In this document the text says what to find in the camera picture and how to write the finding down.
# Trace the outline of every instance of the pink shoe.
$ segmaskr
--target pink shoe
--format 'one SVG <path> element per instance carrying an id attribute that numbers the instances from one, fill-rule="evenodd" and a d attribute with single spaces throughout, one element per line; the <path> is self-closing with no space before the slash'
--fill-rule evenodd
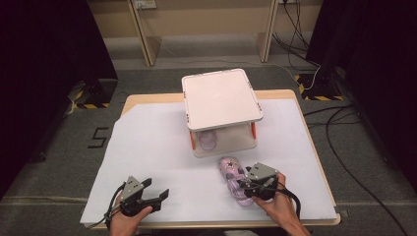
<path id="1" fill-rule="evenodd" d="M 227 188 L 237 203 L 243 207 L 250 206 L 254 203 L 252 199 L 248 198 L 244 190 L 239 186 L 238 180 L 245 179 L 245 171 L 239 162 L 230 156 L 222 157 L 218 163 L 221 175 L 227 180 Z"/>
<path id="2" fill-rule="evenodd" d="M 197 137 L 203 150 L 213 150 L 215 148 L 217 140 L 215 130 L 200 131 L 197 133 Z"/>

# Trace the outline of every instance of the table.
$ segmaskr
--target table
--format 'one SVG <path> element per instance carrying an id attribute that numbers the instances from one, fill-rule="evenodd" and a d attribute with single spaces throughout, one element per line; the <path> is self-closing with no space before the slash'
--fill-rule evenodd
<path id="1" fill-rule="evenodd" d="M 258 126 L 260 144 L 252 150 L 234 152 L 233 154 L 241 157 L 241 164 L 243 166 L 248 166 L 249 163 L 253 163 L 253 159 L 251 158 L 253 158 L 255 154 L 259 155 L 257 156 L 257 159 L 261 161 L 268 160 L 273 163 L 280 159 L 280 166 L 273 167 L 276 167 L 281 172 L 289 176 L 287 179 L 287 187 L 299 197 L 303 204 L 301 209 L 302 223 L 306 225 L 337 224 L 340 221 L 340 215 L 334 211 L 335 202 L 331 195 L 331 190 L 328 187 L 326 175 L 320 165 L 320 160 L 314 149 L 314 144 L 311 140 L 310 134 L 308 133 L 304 118 L 301 116 L 302 113 L 298 102 L 296 102 L 295 93 L 292 90 L 262 90 L 256 91 L 256 95 L 258 100 L 262 101 L 261 106 L 266 110 L 266 117 Z M 162 203 L 162 210 L 149 215 L 141 223 L 141 228 L 243 228 L 276 226 L 271 220 L 268 219 L 267 216 L 265 216 L 265 213 L 262 212 L 258 206 L 250 206 L 248 208 L 241 208 L 240 206 L 237 206 L 237 203 L 231 197 L 230 193 L 228 193 L 226 184 L 222 182 L 222 177 L 219 173 L 217 173 L 218 170 L 210 167 L 215 164 L 215 158 L 192 157 L 193 155 L 189 149 L 189 137 L 186 124 L 169 124 L 168 122 L 171 120 L 177 121 L 177 119 L 185 119 L 185 117 L 182 117 L 185 113 L 182 114 L 181 111 L 182 108 L 185 110 L 185 107 L 183 107 L 184 104 L 181 104 L 181 102 L 183 102 L 182 93 L 140 94 L 128 97 L 122 111 L 122 118 L 118 122 L 126 122 L 130 120 L 133 123 L 131 122 L 129 123 L 131 125 L 123 128 L 120 127 L 121 123 L 116 122 L 112 139 L 107 147 L 103 164 L 98 171 L 97 178 L 91 190 L 89 202 L 86 206 L 81 223 L 88 226 L 94 223 L 95 220 L 99 221 L 99 218 L 102 217 L 102 214 L 107 208 L 108 202 L 115 189 L 121 184 L 122 181 L 126 181 L 127 174 L 131 173 L 131 171 L 135 172 L 137 168 L 140 168 L 141 170 L 137 171 L 135 174 L 152 175 L 147 177 L 154 178 L 153 186 L 149 187 L 149 194 L 151 196 L 156 197 L 156 195 L 160 194 L 166 188 L 170 189 L 170 196 Z M 271 114 L 269 113 L 270 109 L 274 109 L 274 107 L 280 103 L 283 105 L 294 104 L 292 110 L 288 110 L 286 108 L 282 109 L 282 111 L 285 110 L 285 112 L 281 112 L 281 115 L 286 116 L 290 113 L 293 115 L 296 114 L 299 117 L 297 119 L 300 122 L 297 123 L 297 127 L 300 131 L 306 131 L 306 133 L 304 133 L 305 135 L 303 135 L 304 143 L 299 141 L 300 143 L 295 150 L 297 153 L 293 153 L 294 149 L 291 148 L 284 150 L 285 147 L 288 146 L 286 142 L 293 142 L 291 140 L 291 134 L 288 132 L 286 132 L 283 136 L 287 138 L 280 141 L 282 143 L 282 147 L 280 145 L 269 146 L 266 144 L 266 140 L 263 139 L 263 136 L 265 137 L 267 134 L 265 128 L 270 129 L 271 121 L 273 123 L 273 120 L 276 120 L 274 118 L 277 118 L 278 120 L 281 119 L 279 117 L 268 116 L 268 114 Z M 142 114 L 149 115 L 136 116 L 137 111 L 141 111 Z M 157 113 L 157 116 L 152 116 L 150 115 L 152 112 L 162 112 L 161 114 L 163 115 Z M 285 119 L 282 119 L 281 121 L 283 123 L 292 123 L 292 118 L 294 117 L 286 119 L 286 121 Z M 148 123 L 144 126 L 143 124 L 140 124 L 142 121 L 146 121 Z M 175 134 L 175 139 L 171 139 L 171 141 L 175 140 L 177 143 L 173 143 L 168 140 L 160 141 L 156 144 L 155 141 L 159 139 L 158 131 L 146 130 L 146 128 L 144 128 L 152 128 L 155 127 L 155 125 L 161 125 L 166 135 Z M 282 129 L 285 129 L 285 127 L 288 127 L 289 129 L 294 128 L 291 128 L 290 124 L 283 125 L 284 127 L 282 127 Z M 185 131 L 184 135 L 179 134 L 182 130 Z M 138 131 L 146 133 L 147 136 L 145 138 L 140 138 Z M 120 134 L 127 134 L 129 132 L 133 132 L 138 135 L 133 139 L 126 137 L 123 137 L 125 139 L 117 139 Z M 129 155 L 129 151 L 127 151 L 126 147 L 135 148 L 135 153 L 133 157 L 131 156 L 129 161 L 123 157 Z M 283 153 L 286 154 L 280 155 L 280 158 L 274 159 L 262 156 L 262 153 L 266 154 L 268 149 L 271 151 L 275 148 L 280 148 L 279 151 L 283 151 Z M 170 150 L 169 155 L 164 153 L 165 149 Z M 305 162 L 303 163 L 297 163 L 297 167 L 299 168 L 289 168 L 294 166 L 294 161 L 296 161 L 297 156 L 299 156 L 298 152 L 302 153 L 303 151 L 309 153 L 309 159 L 305 159 Z M 285 155 L 294 155 L 295 157 L 291 156 L 291 158 L 286 158 L 284 157 Z M 163 163 L 161 164 L 160 162 L 161 158 L 165 158 L 164 163 L 169 165 L 169 168 L 165 168 L 163 170 L 163 175 L 162 173 L 157 172 L 159 168 L 164 168 L 162 165 Z M 308 163 L 312 163 L 313 168 L 310 168 L 312 166 L 309 167 Z M 117 170 L 118 168 L 128 173 L 124 173 L 123 171 L 120 172 Z M 294 178 L 295 176 L 292 174 L 294 171 L 309 173 L 311 169 L 315 169 L 314 173 L 311 172 L 311 175 L 309 174 L 308 176 L 304 176 L 301 181 L 296 181 L 296 178 Z M 314 178 L 319 178 L 318 183 L 307 183 Z M 291 183 L 291 180 L 299 182 L 300 184 L 306 182 L 308 186 L 303 186 L 302 188 L 306 188 L 305 191 L 308 191 L 308 193 L 300 193 L 303 191 L 297 189 L 297 184 L 294 182 Z M 319 194 L 320 198 L 322 198 L 318 200 L 320 203 L 309 203 L 306 197 L 310 199 L 313 198 L 315 194 Z M 319 205 L 321 207 L 319 209 L 309 209 L 310 207 L 315 207 L 315 205 Z M 318 213 L 324 216 L 315 216 L 310 215 L 309 213 L 312 212 L 313 214 L 316 214 L 316 211 L 320 211 L 325 207 L 330 207 L 330 211 L 332 212 L 330 214 L 328 214 L 328 212 Z"/>

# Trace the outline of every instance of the gray floor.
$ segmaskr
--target gray floor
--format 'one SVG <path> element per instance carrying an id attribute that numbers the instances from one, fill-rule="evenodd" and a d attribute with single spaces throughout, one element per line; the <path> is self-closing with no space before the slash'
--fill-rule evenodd
<path id="1" fill-rule="evenodd" d="M 289 40 L 290 35 L 282 38 Z M 223 68 L 244 68 L 254 89 L 298 91 L 292 78 L 300 72 L 289 67 L 286 52 L 273 43 L 268 62 L 262 64 L 251 35 L 165 37 L 152 68 L 146 66 L 135 38 L 105 42 L 119 76 L 110 107 L 76 109 L 62 120 L 46 160 L 27 164 L 0 203 L 0 235 L 108 235 L 105 230 L 86 230 L 79 223 L 105 154 L 105 147 L 88 146 L 100 143 L 91 139 L 97 127 L 108 128 L 99 132 L 101 137 L 111 136 L 129 94 L 180 92 L 183 76 Z M 291 62 L 299 69 L 313 69 L 293 57 Z M 348 99 L 306 101 L 299 94 L 298 98 L 304 113 L 350 103 Z M 334 111 L 306 116 L 306 122 L 326 122 Z M 354 109 L 338 117 L 343 115 L 347 116 L 339 122 L 360 120 Z M 389 214 L 343 169 L 328 145 L 325 127 L 313 127 L 310 132 L 342 216 L 335 226 L 309 226 L 314 235 L 403 235 Z M 351 173 L 387 206 L 408 235 L 417 235 L 415 192 L 401 172 L 384 161 L 366 126 L 332 125 L 329 136 Z"/>

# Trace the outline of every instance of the white sheet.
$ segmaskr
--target white sheet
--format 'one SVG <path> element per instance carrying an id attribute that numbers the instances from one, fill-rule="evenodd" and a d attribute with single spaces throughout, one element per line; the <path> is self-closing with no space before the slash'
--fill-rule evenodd
<path id="1" fill-rule="evenodd" d="M 193 156 L 183 102 L 136 105 L 115 124 L 81 223 L 101 220 L 129 175 L 141 182 L 152 178 L 144 199 L 169 189 L 161 211 L 144 222 L 269 220 L 257 205 L 239 206 L 228 192 L 217 168 L 226 155 L 244 167 L 258 161 L 285 174 L 287 188 L 302 203 L 301 219 L 335 219 L 296 100 L 260 100 L 260 105 L 264 119 L 257 123 L 257 147 L 202 158 Z"/>

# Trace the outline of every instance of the human hand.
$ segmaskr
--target human hand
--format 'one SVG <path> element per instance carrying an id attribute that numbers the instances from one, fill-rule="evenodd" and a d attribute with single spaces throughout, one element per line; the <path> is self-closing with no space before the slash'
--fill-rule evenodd
<path id="1" fill-rule="evenodd" d="M 276 189 L 282 190 L 285 188 L 285 175 L 278 173 L 278 186 Z M 291 199 L 279 192 L 275 193 L 273 200 L 266 202 L 260 198 L 252 197 L 254 202 L 261 207 L 267 215 L 280 227 L 285 229 L 290 235 L 310 235 L 310 232 L 301 224 L 294 210 L 294 205 Z"/>
<path id="2" fill-rule="evenodd" d="M 115 205 L 120 204 L 119 195 L 116 199 Z M 124 215 L 122 212 L 118 212 L 120 207 L 113 210 L 113 217 L 110 222 L 110 236 L 132 236 L 134 233 L 139 234 L 138 225 L 148 214 L 152 212 L 152 206 L 147 206 L 142 209 L 135 216 L 129 217 Z"/>

